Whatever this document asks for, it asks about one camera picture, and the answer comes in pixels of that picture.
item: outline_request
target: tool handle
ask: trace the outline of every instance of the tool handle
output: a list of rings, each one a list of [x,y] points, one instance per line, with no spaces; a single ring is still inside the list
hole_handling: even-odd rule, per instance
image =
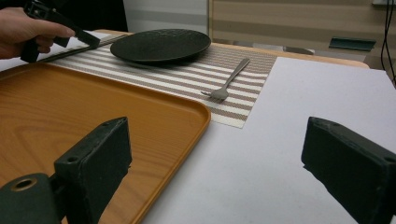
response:
[[[35,42],[35,39],[28,40],[22,50],[21,60],[27,63],[35,63],[38,58],[38,45]]]

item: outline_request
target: human hand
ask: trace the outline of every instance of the human hand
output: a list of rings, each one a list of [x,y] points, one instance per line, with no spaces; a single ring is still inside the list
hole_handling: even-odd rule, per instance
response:
[[[61,24],[28,17],[21,7],[0,10],[0,24],[0,59],[20,56],[24,43],[33,38],[40,53],[49,53],[55,36],[75,35],[72,29]]]

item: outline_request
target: table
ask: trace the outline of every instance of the table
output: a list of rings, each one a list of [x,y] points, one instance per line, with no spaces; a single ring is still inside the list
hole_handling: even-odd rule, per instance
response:
[[[244,128],[211,122],[143,223],[355,223],[303,168],[307,119],[395,152],[395,90],[363,63],[266,52],[289,58],[277,59]]]

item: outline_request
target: black cable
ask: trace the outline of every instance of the black cable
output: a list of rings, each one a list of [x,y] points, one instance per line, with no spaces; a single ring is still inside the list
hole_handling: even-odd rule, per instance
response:
[[[389,8],[389,1],[388,1],[387,2],[387,15],[386,15],[386,20],[385,20],[384,42],[382,44],[382,49],[381,49],[381,63],[382,63],[382,68],[385,70],[383,57],[384,57],[384,49],[386,49],[387,54],[388,54],[389,64],[390,64],[390,70],[392,72],[392,82],[396,84],[396,76],[395,76],[395,72],[393,70],[392,59],[390,57],[389,46],[388,46],[388,32],[389,32],[390,22],[392,20],[393,8],[394,8],[394,0],[392,0],[392,2],[391,2],[391,8]]]

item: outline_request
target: fork handle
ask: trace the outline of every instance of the fork handle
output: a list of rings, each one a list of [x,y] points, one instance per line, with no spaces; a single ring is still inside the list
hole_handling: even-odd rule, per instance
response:
[[[245,58],[243,59],[238,66],[236,66],[235,70],[233,70],[233,73],[231,74],[231,76],[227,79],[227,81],[224,83],[224,86],[222,88],[227,88],[228,85],[230,85],[231,81],[233,81],[233,79],[236,77],[236,75],[238,75],[242,69],[244,69],[244,67],[246,67],[248,65],[248,63],[250,62],[249,58]]]

